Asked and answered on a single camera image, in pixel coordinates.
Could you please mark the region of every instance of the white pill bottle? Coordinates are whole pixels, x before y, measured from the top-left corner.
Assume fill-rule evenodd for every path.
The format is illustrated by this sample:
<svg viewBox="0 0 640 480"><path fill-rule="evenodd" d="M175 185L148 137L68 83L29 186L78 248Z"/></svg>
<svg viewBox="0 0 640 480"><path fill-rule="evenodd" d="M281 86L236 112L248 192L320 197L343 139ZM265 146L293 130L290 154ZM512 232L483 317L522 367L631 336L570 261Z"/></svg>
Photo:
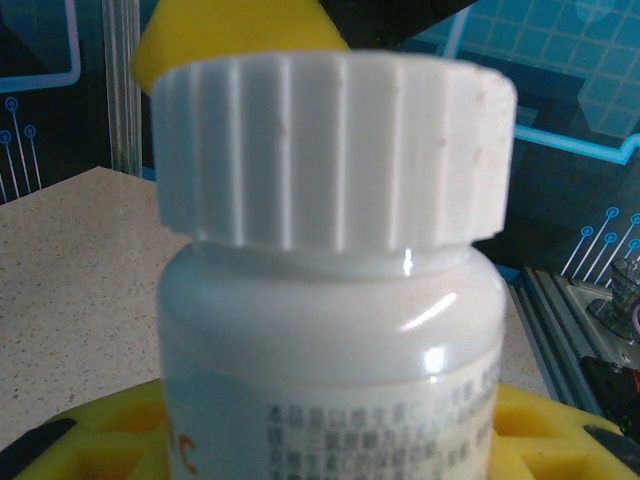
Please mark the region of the white pill bottle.
<svg viewBox="0 0 640 480"><path fill-rule="evenodd" d="M161 77L158 287L173 479L484 479L515 92L393 53Z"/></svg>

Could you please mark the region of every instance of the ridged cap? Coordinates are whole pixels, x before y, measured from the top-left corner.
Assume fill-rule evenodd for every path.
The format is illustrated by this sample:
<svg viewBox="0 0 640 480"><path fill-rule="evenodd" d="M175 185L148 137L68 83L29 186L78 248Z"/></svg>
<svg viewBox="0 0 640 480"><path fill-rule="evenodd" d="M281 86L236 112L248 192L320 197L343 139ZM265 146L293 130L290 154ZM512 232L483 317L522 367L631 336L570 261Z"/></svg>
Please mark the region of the ridged cap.
<svg viewBox="0 0 640 480"><path fill-rule="evenodd" d="M503 227L516 95L471 63L397 53L229 57L152 92L163 224L272 250L467 244Z"/></svg>

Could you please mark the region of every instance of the white line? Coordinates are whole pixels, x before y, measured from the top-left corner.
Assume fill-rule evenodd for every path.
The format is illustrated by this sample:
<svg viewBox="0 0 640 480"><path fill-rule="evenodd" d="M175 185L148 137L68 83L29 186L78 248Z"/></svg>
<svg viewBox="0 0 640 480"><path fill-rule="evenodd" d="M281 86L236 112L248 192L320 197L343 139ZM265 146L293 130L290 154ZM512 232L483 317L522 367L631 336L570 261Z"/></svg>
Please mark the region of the white line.
<svg viewBox="0 0 640 480"><path fill-rule="evenodd" d="M27 174L27 164L24 161L24 151L22 150L22 140L20 139L20 131L18 130L18 118L16 117L16 111L12 110L13 126L16 130L16 139L18 140L18 149L20 150L20 158L22 160L22 169L24 170L24 179L27 182L27 192L31 193L31 184L29 183L29 174Z"/></svg>
<svg viewBox="0 0 640 480"><path fill-rule="evenodd" d="M349 79L345 59L340 62L341 86L338 89L338 148L336 152L336 248L342 251L346 242L346 176L347 176L347 102Z"/></svg>
<svg viewBox="0 0 640 480"><path fill-rule="evenodd" d="M636 226L636 224L632 223L631 226L627 229L627 233L624 234L624 236L622 237L622 240L620 240L620 242L618 243L618 246L616 247L616 249L613 251L613 253L609 257L609 260L607 260L607 262L604 264L604 268L600 272L600 275L598 275L598 278L596 278L596 281L593 282L593 283L598 283L600 281L600 278L602 278L602 275L604 274L605 270L607 268L609 268L609 265L611 264L611 260L613 260L613 257L615 257L616 254L620 251L620 248L622 248L622 244L627 239L627 237L631 233L631 230L633 230L633 227L635 227L635 226Z"/></svg>
<svg viewBox="0 0 640 480"><path fill-rule="evenodd" d="M582 265L584 265L584 261L587 259L587 257L591 253L591 250L593 250L593 247L596 245L596 242L600 238L600 235L602 235L602 231L604 230L604 227L607 226L607 223L609 223L609 220L611 220L611 219L607 216L607 219L602 224L602 227L600 227L600 230L598 231L598 233L594 237L593 242L591 242L591 245L589 245L589 249L587 250L587 253L584 254L584 257L582 257L582 260L580 261L580 264L578 265L578 268L576 268L575 272L573 272L573 275L572 275L571 278L575 278L576 275L578 274L578 272L580 271L580 269L582 268Z"/></svg>
<svg viewBox="0 0 640 480"><path fill-rule="evenodd" d="M16 181L16 172L13 170L13 160L11 160L11 152L9 151L9 144L5 144L4 148L7 150L7 159L9 160L9 168L11 169L11 178L13 179L13 188L16 190L16 197L20 198L20 191L18 190L18 182Z"/></svg>
<svg viewBox="0 0 640 480"><path fill-rule="evenodd" d="M4 191L4 182L2 181L2 174L0 174L0 189L2 189L2 200L7 203L7 192Z"/></svg>
<svg viewBox="0 0 640 480"><path fill-rule="evenodd" d="M244 228L244 171L242 137L242 80L240 62L233 61L229 70L229 115L231 117L231 211L233 215L233 241L236 246L245 242Z"/></svg>
<svg viewBox="0 0 640 480"><path fill-rule="evenodd" d="M42 190L42 183L40 182L40 168L38 168L38 157L36 156L36 147L33 143L33 137L31 140L31 153L33 154L33 164L36 167L36 178L38 179L38 190Z"/></svg>
<svg viewBox="0 0 640 480"><path fill-rule="evenodd" d="M394 85L396 92L398 92L398 98L396 98L396 108L393 112L393 151L391 152L391 185L390 185L390 218L389 218L389 238L387 239L387 247L391 250L395 250L398 246L398 225L400 222L400 198L402 193L401 175L402 175L402 145L400 138L404 133L402 130L405 128L403 120L406 118L404 115L404 107L406 98L406 88L400 84L401 79L405 75L409 75L408 72L403 72L399 69L394 77Z"/></svg>
<svg viewBox="0 0 640 480"><path fill-rule="evenodd" d="M600 261L600 257L602 257L602 254L604 253L604 251L607 249L608 246L609 246L608 243L604 244L604 247L602 247L602 250L600 250L600 253L596 257L596 259L593 261L593 263L591 264L591 268L589 268L589 270L587 271L587 274L582 279L583 282L587 281L587 278L589 277L589 275L591 275L591 272L595 268L596 264Z"/></svg>
<svg viewBox="0 0 640 480"><path fill-rule="evenodd" d="M290 250L293 246L293 205L292 205L292 159L291 147L293 138L293 122L291 119L291 62L287 57L283 57L280 69L280 123L282 132L278 143L282 151L280 152L280 182L282 184L282 197L280 198L280 241L284 250Z"/></svg>
<svg viewBox="0 0 640 480"><path fill-rule="evenodd" d="M573 257L576 256L576 253L578 253L578 250L580 250L580 247L582 246L582 244L584 243L584 239L587 238L584 235L582 236L582 238L580 238L580 241L578 242L578 245L576 245L576 248L573 249L573 253L571 254L571 256L569 257L569 260L567 260L566 265L564 266L564 268L562 269L562 272L560 272L560 276L564 276L564 273L567 271L567 268L569 268L569 265L571 264L571 262L573 261Z"/></svg>

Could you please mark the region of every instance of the yellow holder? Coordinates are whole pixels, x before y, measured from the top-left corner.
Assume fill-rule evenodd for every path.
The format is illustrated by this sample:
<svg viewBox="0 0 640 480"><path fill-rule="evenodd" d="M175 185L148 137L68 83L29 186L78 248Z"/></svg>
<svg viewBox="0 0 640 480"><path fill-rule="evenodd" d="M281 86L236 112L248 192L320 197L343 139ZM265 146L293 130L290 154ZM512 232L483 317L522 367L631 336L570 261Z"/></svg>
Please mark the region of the yellow holder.
<svg viewBox="0 0 640 480"><path fill-rule="evenodd" d="M167 70L223 55L348 50L317 0L160 0L133 59L142 91Z"/></svg>
<svg viewBox="0 0 640 480"><path fill-rule="evenodd" d="M159 380L61 413L77 424L16 480L169 479ZM603 418L500 385L490 480L635 480L584 425L615 433Z"/></svg>

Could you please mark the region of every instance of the bottle shoulder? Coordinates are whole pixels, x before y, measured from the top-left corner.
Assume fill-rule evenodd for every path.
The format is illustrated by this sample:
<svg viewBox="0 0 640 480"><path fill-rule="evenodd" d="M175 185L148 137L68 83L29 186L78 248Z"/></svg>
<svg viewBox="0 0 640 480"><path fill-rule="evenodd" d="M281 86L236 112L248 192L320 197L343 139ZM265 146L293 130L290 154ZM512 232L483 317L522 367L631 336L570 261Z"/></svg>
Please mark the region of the bottle shoulder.
<svg viewBox="0 0 640 480"><path fill-rule="evenodd" d="M304 372L316 383L459 368L501 340L504 308L504 283L477 252L436 275L301 280L233 273L186 249L158 288L161 340L198 363L283 381ZM425 364L430 350L436 365Z"/></svg>

